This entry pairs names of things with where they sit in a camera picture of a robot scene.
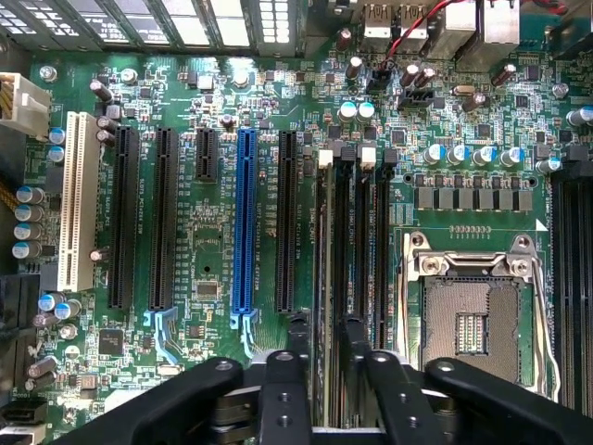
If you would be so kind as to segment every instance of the blue pcie slot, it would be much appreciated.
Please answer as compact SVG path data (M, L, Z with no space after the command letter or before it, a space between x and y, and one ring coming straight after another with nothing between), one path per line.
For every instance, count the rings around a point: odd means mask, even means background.
M240 318L251 318L254 314L252 299L258 167L256 137L256 131L253 129L241 129L238 132L231 310L231 328L233 329L241 327Z

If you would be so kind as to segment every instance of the green circuit board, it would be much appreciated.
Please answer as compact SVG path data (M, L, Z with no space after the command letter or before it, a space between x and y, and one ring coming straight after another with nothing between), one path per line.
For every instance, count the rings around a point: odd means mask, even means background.
M395 349L397 330L397 268L400 265L403 237L413 231L426 235L433 248L458 251L507 250L518 234L529 235L536 243L542 260L546 301L551 301L551 201L549 179L535 170L535 147L545 146L550 156L559 156L562 144L590 144L591 135L578 134L564 119L566 113L581 105L591 95L593 57L575 61L552 61L546 53L529 52L511 55L517 66L516 78L493 88L487 74L457 73L449 62L426 62L438 75L431 88L442 98L439 106L398 110L395 97L400 92L395 79L388 94L367 95L364 76L355 82L345 79L346 61L350 54L336 53L325 47L313 60L248 59L225 57L146 57L139 55L69 55L41 54L32 69L32 81L52 92L54 106L52 126L66 126L68 111L95 112L96 98L89 82L98 75L112 79L110 89L120 96L125 109L135 110L135 119L124 119L138 129L142 147L140 155L140 188L138 224L130 227L137 236L134 297L129 313L107 308L107 266L99 263L95 270L95 288L75 297L82 303L82 315L74 320L78 336L60 339L56 329L40 331L39 355L54 355L59 360L58 381L43 394L50 401L49 437L59 437L72 428L92 420L108 407L115 406L140 390L147 390L170 378L170 373L187 369L211 356L226 356L247 365L251 356L266 350L282 348L286 341L287 317L274 305L276 265L276 211L278 193L278 132L297 131L297 231L295 309L308 311L315 298L315 238L317 161L319 150L325 149L328 132L340 125L337 112L347 100L374 103L371 122L342 124L339 138L348 144L374 141L377 159L386 148L399 153L396 176L390 184L389 252L393 259L389 271L389 316L386 347ZM398 58L399 66L412 59ZM50 65L57 69L54 83L44 83L39 69ZM537 79L533 70L537 68ZM139 73L138 84L120 82L123 69ZM237 71L249 74L249 86L233 84ZM207 93L190 89L187 74L211 76L213 88ZM554 83L567 83L570 98L559 100L552 94ZM465 113L461 104L465 97L454 96L458 85L472 85L488 95L489 104ZM142 92L148 88L149 96ZM221 116L230 114L235 126L227 131ZM167 350L175 357L175 365L159 356L154 348L154 329L145 325L148 308L148 274L150 271L150 231L153 221L153 181L155 165L155 134L157 127L174 128L180 135L180 168L176 227L174 273L174 306L177 317L171 327L172 341ZM192 134L196 127L209 127L220 141L219 178L216 184L195 180L195 146ZM252 325L253 341L242 341L241 331L230 326L230 291L233 285L233 211L235 153L238 128L255 128L258 135L257 235L254 308L257 321ZM543 133L544 140L537 138ZM476 167L470 161L460 166L444 162L426 167L422 152L437 143L447 148L465 144L472 152L482 146L497 150L519 146L522 161L506 168L494 161L488 167ZM303 147L313 150L313 171L309 159L303 159ZM48 145L30 140L27 145L28 167L25 184L43 187ZM108 147L102 151L98 203L96 245L108 246L110 229L111 186L114 154ZM438 187L435 181L453 188L462 179L462 187L472 187L475 177L492 186L498 177L501 187L511 189L511 181L532 192L533 208L529 211L457 211L418 209L415 191L419 175L425 185ZM42 244L57 246L60 213L46 207ZM350 237L354 251L355 239ZM23 272L36 273L41 262L57 257L23 262ZM354 272L348 271L350 282ZM204 295L203 285L215 284L214 291ZM418 360L422 343L421 290L412 289L409 298L409 326L412 364ZM531 294L522 294L518 342L521 350L522 384L533 383L534 364L530 354L532 310ZM551 303L547 307L551 317ZM117 330L121 337L112 354L99 354L105 340L104 329ZM96 375L97 391L91 399L81 397L80 379L72 376ZM22 389L17 394L24 394Z

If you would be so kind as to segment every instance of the white pci slot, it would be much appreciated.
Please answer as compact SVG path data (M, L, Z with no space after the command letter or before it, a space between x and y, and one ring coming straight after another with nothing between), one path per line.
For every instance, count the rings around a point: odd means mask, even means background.
M66 158L59 237L57 290L78 292L93 287L96 202L100 144L96 121L88 113L68 113Z

